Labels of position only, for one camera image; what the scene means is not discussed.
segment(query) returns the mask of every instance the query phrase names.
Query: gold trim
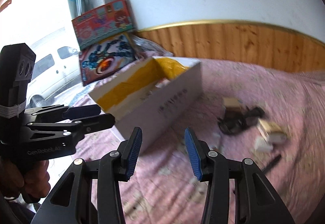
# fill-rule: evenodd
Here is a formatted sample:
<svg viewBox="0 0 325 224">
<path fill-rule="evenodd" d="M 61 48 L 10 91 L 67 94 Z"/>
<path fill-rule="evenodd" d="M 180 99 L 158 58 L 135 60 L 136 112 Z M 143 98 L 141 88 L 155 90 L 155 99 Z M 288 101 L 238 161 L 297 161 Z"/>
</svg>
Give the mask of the gold trim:
<svg viewBox="0 0 325 224">
<path fill-rule="evenodd" d="M 229 24 L 229 23 L 236 23 L 236 24 L 249 24 L 249 25 L 256 25 L 256 26 L 265 26 L 272 28 L 274 30 L 281 30 L 289 33 L 294 33 L 294 34 L 300 34 L 303 36 L 306 36 L 308 38 L 311 38 L 313 41 L 317 42 L 321 46 L 324 46 L 325 48 L 325 43 L 323 43 L 321 40 L 318 40 L 315 37 L 312 37 L 308 34 L 304 34 L 302 32 L 299 32 L 294 29 L 286 28 L 284 26 L 280 25 L 274 25 L 274 24 L 269 24 L 269 23 L 262 23 L 262 22 L 256 22 L 256 21 L 247 21 L 247 20 L 225 20 L 225 19 L 210 19 L 210 20 L 197 20 L 197 21 L 182 21 L 182 22 L 176 22 L 176 23 L 169 23 L 169 24 L 162 24 L 162 25 L 157 25 L 153 27 L 148 27 L 144 28 L 141 30 L 138 30 L 138 33 L 142 32 L 149 32 L 153 30 L 159 30 L 159 29 L 164 29 L 164 28 L 170 28 L 170 27 L 177 27 L 177 26 L 186 26 L 186 25 L 198 25 L 198 24 Z"/>
</svg>

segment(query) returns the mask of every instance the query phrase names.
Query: blue gripper pad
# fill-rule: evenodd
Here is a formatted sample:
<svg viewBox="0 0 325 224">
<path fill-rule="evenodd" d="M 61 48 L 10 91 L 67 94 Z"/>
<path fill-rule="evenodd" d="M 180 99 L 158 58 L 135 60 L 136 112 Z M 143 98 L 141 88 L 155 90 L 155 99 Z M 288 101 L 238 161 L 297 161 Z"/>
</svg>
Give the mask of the blue gripper pad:
<svg viewBox="0 0 325 224">
<path fill-rule="evenodd" d="M 191 162 L 191 166 L 193 169 L 193 173 L 196 176 L 196 178 L 200 181 L 202 179 L 203 173 L 202 173 L 202 167 L 201 167 L 201 159 L 196 147 L 196 144 L 198 143 L 198 140 L 193 134 L 193 130 L 187 128 L 185 130 L 185 144 L 186 144 L 186 149 L 187 149 L 187 153 L 188 153 L 188 157 L 190 159 Z"/>
<path fill-rule="evenodd" d="M 142 144 L 142 130 L 135 127 L 127 146 L 122 154 L 122 164 L 126 164 L 126 178 L 129 180 L 134 174 L 135 165 L 137 164 L 140 148 Z"/>
</svg>

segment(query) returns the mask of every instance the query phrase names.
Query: yellow tape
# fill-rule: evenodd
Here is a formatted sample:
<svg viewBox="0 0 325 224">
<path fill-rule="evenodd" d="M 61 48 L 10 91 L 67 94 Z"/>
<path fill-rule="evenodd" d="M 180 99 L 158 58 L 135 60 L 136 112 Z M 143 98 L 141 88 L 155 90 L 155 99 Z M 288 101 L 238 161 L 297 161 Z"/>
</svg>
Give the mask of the yellow tape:
<svg viewBox="0 0 325 224">
<path fill-rule="evenodd" d="M 104 111 L 107 111 L 114 105 L 121 103 L 128 95 L 144 88 L 151 83 L 158 82 L 162 78 L 169 80 L 175 79 L 188 69 L 179 62 L 171 58 L 157 58 L 150 60 L 143 67 L 139 68 L 125 82 L 119 83 L 113 89 L 108 91 L 100 99 L 97 104 Z"/>
</svg>

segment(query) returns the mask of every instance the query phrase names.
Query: human hand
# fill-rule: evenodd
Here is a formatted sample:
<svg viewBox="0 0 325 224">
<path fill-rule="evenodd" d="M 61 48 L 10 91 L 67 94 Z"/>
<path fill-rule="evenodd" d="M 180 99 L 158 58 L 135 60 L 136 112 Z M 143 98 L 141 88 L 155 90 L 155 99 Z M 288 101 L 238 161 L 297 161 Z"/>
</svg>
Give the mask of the human hand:
<svg viewBox="0 0 325 224">
<path fill-rule="evenodd" d="M 50 192 L 48 160 L 39 161 L 24 177 L 16 165 L 0 157 L 0 191 L 6 197 L 18 197 L 20 189 L 34 198 L 46 197 Z"/>
</svg>

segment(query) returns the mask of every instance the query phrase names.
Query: bedspread pattern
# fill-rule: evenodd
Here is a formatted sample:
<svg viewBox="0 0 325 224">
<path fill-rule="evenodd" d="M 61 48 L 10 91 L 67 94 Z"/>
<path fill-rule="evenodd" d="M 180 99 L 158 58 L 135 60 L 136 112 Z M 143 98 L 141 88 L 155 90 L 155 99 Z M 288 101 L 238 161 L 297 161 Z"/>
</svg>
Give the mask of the bedspread pattern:
<svg viewBox="0 0 325 224">
<path fill-rule="evenodd" d="M 139 157 L 131 180 L 120 182 L 126 223 L 200 223 L 207 183 L 198 182 L 193 175 L 183 139 L 188 126 L 211 149 L 229 159 L 250 157 L 262 168 L 281 153 L 280 163 L 267 177 L 295 222 L 304 223 L 325 193 L 325 72 L 318 72 L 313 79 L 311 74 L 295 75 L 217 60 L 202 60 L 202 72 L 204 94 Z M 222 116 L 224 96 L 236 97 L 249 107 L 262 107 L 290 140 L 272 153 L 263 154 L 253 150 L 259 135 L 256 127 L 235 137 L 222 135 L 217 117 Z M 76 106 L 92 103 L 85 96 Z M 77 145 L 74 158 L 99 159 L 118 145 L 109 130 L 88 134 Z M 230 186 L 229 223 L 233 223 L 232 181 Z M 96 192 L 92 200 L 96 204 Z"/>
</svg>

